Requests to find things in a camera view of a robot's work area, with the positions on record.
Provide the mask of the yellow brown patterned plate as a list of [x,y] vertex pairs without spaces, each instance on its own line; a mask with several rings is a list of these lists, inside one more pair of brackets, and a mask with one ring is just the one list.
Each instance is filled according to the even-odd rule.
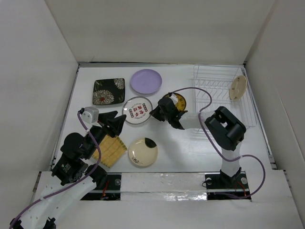
[[178,97],[176,108],[178,111],[184,111],[186,109],[186,99],[181,94],[175,93],[175,95]]

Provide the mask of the white plate red characters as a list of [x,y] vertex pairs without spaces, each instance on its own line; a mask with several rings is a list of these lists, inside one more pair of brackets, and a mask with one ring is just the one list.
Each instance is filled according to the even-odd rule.
[[126,115],[125,121],[132,125],[146,122],[150,117],[153,105],[149,99],[137,96],[129,99],[122,108],[122,114]]

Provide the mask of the bamboo pattern square plate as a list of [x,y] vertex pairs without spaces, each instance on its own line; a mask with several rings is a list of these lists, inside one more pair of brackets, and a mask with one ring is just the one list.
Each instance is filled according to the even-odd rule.
[[99,147],[102,152],[100,163],[108,168],[111,168],[127,151],[126,145],[118,136],[112,138],[107,135],[102,140]]

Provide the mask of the black floral square plate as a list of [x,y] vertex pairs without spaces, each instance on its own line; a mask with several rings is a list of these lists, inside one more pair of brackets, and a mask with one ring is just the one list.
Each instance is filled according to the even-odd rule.
[[92,104],[111,105],[125,101],[125,79],[101,79],[93,85]]

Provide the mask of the lavender round plate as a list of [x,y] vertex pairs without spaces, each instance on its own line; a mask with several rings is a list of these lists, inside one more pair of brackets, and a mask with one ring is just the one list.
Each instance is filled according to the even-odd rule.
[[142,69],[135,72],[130,80],[133,90],[140,94],[153,94],[163,83],[161,75],[152,69]]

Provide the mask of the cream plate black spot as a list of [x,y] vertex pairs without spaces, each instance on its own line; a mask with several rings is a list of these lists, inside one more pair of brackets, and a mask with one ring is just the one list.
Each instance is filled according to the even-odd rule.
[[135,166],[140,168],[149,167],[157,160],[157,144],[150,138],[137,139],[129,146],[128,156]]

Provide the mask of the cream plate brown rim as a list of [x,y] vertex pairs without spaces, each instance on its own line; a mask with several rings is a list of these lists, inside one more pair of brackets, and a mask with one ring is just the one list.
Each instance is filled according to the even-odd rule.
[[237,101],[242,98],[247,89],[247,78],[244,75],[237,76],[230,87],[229,97],[232,101]]

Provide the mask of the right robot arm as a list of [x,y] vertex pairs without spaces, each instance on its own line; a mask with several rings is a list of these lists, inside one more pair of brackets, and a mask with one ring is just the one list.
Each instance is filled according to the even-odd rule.
[[212,135],[221,148],[222,158],[220,182],[224,187],[232,187],[237,183],[241,173],[240,148],[246,128],[226,107],[220,106],[214,111],[190,113],[180,111],[171,95],[158,101],[158,105],[150,111],[155,119],[168,122],[175,129],[201,128],[206,134]]

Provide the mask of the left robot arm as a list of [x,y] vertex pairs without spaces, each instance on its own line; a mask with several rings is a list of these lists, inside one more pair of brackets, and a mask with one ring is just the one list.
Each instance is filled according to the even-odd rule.
[[126,115],[117,111],[93,114],[85,107],[77,117],[86,135],[70,133],[60,148],[62,155],[51,171],[49,184],[41,196],[11,222],[11,229],[54,229],[73,204],[94,189],[107,184],[107,172],[100,167],[100,143],[106,137],[118,137]]

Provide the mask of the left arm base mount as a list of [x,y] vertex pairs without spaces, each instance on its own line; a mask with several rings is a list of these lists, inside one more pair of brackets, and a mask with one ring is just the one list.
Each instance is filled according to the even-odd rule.
[[105,184],[86,194],[83,201],[114,201],[121,200],[121,173],[108,173]]

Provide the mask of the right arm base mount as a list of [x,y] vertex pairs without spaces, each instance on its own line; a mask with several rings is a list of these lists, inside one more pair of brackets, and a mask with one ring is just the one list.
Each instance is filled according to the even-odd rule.
[[250,194],[245,171],[232,183],[222,180],[220,172],[205,173],[202,186],[206,188],[207,200],[229,200],[234,199],[229,194],[239,198]]

